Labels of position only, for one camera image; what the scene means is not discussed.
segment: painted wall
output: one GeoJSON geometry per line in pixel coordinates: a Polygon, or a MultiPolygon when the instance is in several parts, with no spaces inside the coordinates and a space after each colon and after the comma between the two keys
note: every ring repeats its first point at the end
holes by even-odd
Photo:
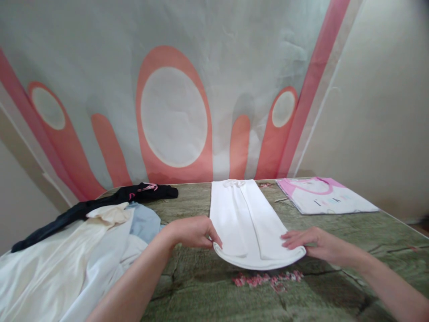
{"type": "Polygon", "coordinates": [[[0,254],[60,214],[0,140],[0,254]]]}
{"type": "Polygon", "coordinates": [[[69,203],[146,180],[274,178],[348,3],[6,0],[5,113],[69,203]]]}
{"type": "Polygon", "coordinates": [[[366,1],[289,175],[333,177],[405,221],[428,213],[428,58],[427,1],[366,1]]]}

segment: white cloth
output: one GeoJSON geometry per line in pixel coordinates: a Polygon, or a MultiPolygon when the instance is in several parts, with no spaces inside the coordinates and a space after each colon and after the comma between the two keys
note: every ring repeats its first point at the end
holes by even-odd
{"type": "Polygon", "coordinates": [[[0,321],[59,321],[82,290],[92,250],[109,228],[132,216],[127,205],[100,207],[84,223],[3,255],[0,321]]]}
{"type": "Polygon", "coordinates": [[[130,235],[132,218],[110,229],[94,248],[86,267],[82,291],[61,322],[85,321],[98,302],[147,247],[130,235]]]}
{"type": "Polygon", "coordinates": [[[332,178],[282,179],[277,180],[277,184],[303,215],[379,211],[332,178]]]}
{"type": "Polygon", "coordinates": [[[302,246],[282,247],[287,229],[254,180],[212,182],[210,219],[223,243],[223,249],[214,244],[216,253],[236,266],[275,269],[306,253],[302,246]]]}

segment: black garment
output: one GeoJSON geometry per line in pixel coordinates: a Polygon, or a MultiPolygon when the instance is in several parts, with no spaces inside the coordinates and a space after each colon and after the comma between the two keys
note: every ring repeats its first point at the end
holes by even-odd
{"type": "Polygon", "coordinates": [[[23,241],[19,241],[13,245],[11,253],[24,250],[25,248],[28,248],[48,238],[49,236],[52,236],[76,220],[87,220],[88,218],[86,217],[86,214],[99,207],[120,204],[133,200],[173,199],[177,198],[178,195],[179,191],[177,191],[176,188],[172,188],[171,186],[158,186],[147,183],[120,188],[114,195],[110,197],[80,202],[74,205],[65,213],[59,215],[53,222],[47,224],[45,227],[39,228],[23,241]]]}

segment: white oval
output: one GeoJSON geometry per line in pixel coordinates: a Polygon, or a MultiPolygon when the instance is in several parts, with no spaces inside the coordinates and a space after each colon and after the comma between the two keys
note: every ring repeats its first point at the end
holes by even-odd
{"type": "Polygon", "coordinates": [[[36,87],[31,92],[31,100],[46,124],[55,130],[64,129],[66,119],[63,110],[51,93],[42,87],[36,87]]]}
{"type": "Polygon", "coordinates": [[[295,96],[292,92],[284,92],[277,99],[273,108],[273,124],[275,127],[282,127],[289,121],[295,108],[295,96]]]}
{"type": "Polygon", "coordinates": [[[185,73],[173,67],[154,71],[140,106],[147,143],[162,162],[181,168],[198,159],[206,144],[207,113],[200,92],[185,73]]]}

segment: hand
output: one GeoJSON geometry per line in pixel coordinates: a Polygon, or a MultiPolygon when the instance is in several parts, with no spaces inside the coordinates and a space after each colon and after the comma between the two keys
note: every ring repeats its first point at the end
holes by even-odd
{"type": "Polygon", "coordinates": [[[304,231],[291,230],[282,235],[281,238],[287,239],[282,246],[289,249],[315,243],[316,246],[305,246],[307,255],[323,259],[334,265],[351,267],[357,270],[360,269],[360,265],[364,262],[363,259],[367,254],[359,247],[349,244],[317,227],[304,231]]]}
{"type": "Polygon", "coordinates": [[[175,236],[176,242],[182,243],[183,246],[212,248],[213,242],[215,242],[222,247],[222,241],[220,240],[211,219],[207,216],[175,220],[168,224],[167,227],[170,227],[172,234],[175,236]]]}

